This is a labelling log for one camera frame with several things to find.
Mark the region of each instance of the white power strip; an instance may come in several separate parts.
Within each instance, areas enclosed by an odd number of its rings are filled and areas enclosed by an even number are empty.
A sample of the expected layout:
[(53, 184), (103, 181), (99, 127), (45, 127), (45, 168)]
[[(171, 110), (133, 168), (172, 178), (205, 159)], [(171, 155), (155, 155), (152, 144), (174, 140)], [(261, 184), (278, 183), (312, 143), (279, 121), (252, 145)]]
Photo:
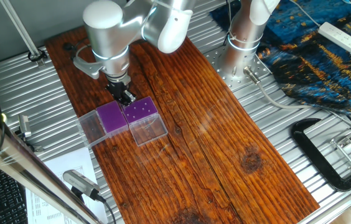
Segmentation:
[(319, 27), (318, 33), (351, 53), (351, 36), (344, 31), (336, 28), (328, 22), (324, 22)]

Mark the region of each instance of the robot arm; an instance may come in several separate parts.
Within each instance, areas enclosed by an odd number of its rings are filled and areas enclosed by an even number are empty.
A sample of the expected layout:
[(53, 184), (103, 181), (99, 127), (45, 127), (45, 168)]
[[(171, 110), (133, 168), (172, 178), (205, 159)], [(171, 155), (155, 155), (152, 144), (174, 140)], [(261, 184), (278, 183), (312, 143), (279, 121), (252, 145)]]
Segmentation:
[(254, 57), (266, 23), (280, 0), (242, 0), (232, 20), (228, 45), (218, 58), (221, 76), (243, 80), (245, 70), (254, 70)]
[(123, 105), (135, 96), (131, 81), (129, 44), (144, 39), (166, 54), (176, 51), (187, 35), (195, 0), (132, 0), (124, 8), (113, 1), (95, 1), (84, 10), (83, 20), (96, 62), (75, 57), (81, 71), (97, 79), (103, 72), (107, 89)]

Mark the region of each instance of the clear acrylic box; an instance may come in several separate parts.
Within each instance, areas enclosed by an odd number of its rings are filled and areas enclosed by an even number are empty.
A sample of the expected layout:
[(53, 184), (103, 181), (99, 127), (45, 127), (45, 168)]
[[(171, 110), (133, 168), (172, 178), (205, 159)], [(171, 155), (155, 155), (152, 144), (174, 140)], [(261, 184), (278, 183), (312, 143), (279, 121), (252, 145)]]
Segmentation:
[(84, 145), (89, 148), (128, 130), (128, 124), (115, 101), (83, 115), (76, 120), (76, 125)]
[(143, 146), (168, 134), (151, 97), (138, 100), (123, 108), (123, 114), (137, 146)]

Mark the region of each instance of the blue patterned fabric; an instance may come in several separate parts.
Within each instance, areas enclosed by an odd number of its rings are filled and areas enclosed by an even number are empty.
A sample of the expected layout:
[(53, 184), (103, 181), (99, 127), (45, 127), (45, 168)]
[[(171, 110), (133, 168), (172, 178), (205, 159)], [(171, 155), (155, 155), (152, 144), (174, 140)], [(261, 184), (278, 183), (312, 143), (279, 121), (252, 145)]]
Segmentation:
[[(351, 35), (351, 4), (341, 0), (297, 3), (319, 24), (329, 22)], [(240, 3), (235, 1), (232, 6), (237, 11)], [(227, 9), (217, 9), (212, 16), (228, 30), (227, 17), (220, 17), (220, 11)], [(268, 21), (258, 55), (288, 96), (303, 104), (349, 114), (351, 57), (318, 34), (317, 28), (295, 4), (282, 0)]]

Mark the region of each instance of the wooden board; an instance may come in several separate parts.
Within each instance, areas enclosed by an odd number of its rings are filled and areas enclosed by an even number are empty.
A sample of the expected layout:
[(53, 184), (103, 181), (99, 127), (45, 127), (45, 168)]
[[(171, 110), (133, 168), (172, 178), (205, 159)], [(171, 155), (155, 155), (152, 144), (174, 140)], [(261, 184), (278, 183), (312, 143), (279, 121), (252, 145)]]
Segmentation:
[[(62, 49), (86, 36), (46, 42), (79, 117), (113, 101), (105, 76), (91, 79)], [(93, 148), (126, 223), (297, 223), (319, 208), (190, 40), (170, 55), (130, 49), (131, 91), (152, 97), (169, 134), (137, 147), (125, 132)]]

